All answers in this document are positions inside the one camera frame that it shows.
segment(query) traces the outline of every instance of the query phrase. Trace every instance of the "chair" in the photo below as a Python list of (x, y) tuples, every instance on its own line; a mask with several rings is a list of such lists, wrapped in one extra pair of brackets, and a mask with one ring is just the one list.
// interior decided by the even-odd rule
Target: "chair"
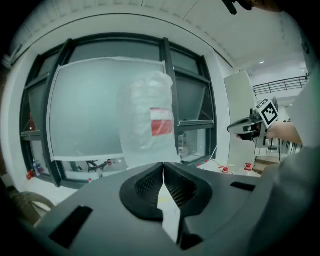
[(41, 216), (36, 211), (33, 202), (44, 204), (50, 209), (55, 207), (50, 200), (33, 192), (18, 192), (17, 190), (14, 190), (10, 192), (10, 198), (15, 204), (20, 217), (33, 226), (41, 220)]

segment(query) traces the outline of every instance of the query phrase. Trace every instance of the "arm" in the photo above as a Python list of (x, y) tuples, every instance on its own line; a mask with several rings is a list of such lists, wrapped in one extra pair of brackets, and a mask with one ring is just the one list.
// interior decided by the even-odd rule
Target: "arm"
[(275, 122), (267, 131), (266, 138), (276, 138), (288, 142), (302, 144), (297, 129), (291, 122)]

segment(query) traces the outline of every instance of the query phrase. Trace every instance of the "black slot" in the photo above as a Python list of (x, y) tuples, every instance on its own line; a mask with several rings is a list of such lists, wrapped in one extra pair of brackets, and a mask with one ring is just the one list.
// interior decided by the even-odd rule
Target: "black slot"
[(92, 211), (89, 207), (78, 206), (69, 217), (52, 232), (49, 238), (68, 249)]
[(255, 185), (245, 184), (245, 183), (241, 183), (241, 182), (233, 182), (230, 186), (237, 188), (237, 189), (251, 191), (251, 192), (254, 191), (256, 188)]

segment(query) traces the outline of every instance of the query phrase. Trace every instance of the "railing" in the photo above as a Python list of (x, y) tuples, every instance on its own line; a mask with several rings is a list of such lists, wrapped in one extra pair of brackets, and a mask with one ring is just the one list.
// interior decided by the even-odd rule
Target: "railing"
[(254, 94), (269, 94), (291, 89), (299, 89), (306, 86), (309, 76), (299, 76), (274, 82), (263, 83), (253, 87)]

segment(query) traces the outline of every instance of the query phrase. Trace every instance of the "white wall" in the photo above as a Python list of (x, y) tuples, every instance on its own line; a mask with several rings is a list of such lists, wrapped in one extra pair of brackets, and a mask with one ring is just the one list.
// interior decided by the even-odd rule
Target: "white wall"
[(230, 113), (224, 78), (234, 73), (234, 69), (214, 50), (205, 56), (209, 68), (216, 106), (217, 150), (216, 161), (220, 166), (227, 165), (230, 149)]
[[(51, 183), (36, 178), (30, 181), (26, 179), (26, 166), (20, 144), (20, 106), (27, 76), (37, 54), (43, 54), (68, 38), (75, 39), (112, 32), (167, 37), (170, 41), (206, 57), (216, 100), (218, 137), (221, 137), (220, 141), (223, 145), (217, 150), (217, 159), (222, 163), (228, 161), (230, 136), (227, 132), (228, 118), (225, 119), (228, 98), (222, 71), (226, 76), (232, 68), (228, 67), (223, 59), (218, 60), (213, 48), (203, 39), (166, 21), (125, 14), (93, 16), (71, 22), (44, 35), (18, 59), (8, 78), (1, 109), (1, 146), (8, 173), (19, 191), (36, 192), (47, 197), (54, 204), (60, 203), (76, 191), (65, 187), (57, 188)], [(227, 123), (222, 127), (224, 120), (227, 120)]]
[(302, 77), (305, 76), (307, 72), (305, 62), (289, 61), (252, 72), (250, 81), (252, 86), (257, 86), (273, 81)]

